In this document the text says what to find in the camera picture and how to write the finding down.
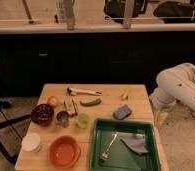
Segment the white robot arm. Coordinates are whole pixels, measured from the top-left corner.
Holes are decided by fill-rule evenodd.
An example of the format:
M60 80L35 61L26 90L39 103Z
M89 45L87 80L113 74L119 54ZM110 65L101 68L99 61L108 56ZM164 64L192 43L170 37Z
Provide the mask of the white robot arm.
M173 106L179 100L195 112L195 65L182 63L165 69L158 73L156 83L149 96L156 109Z

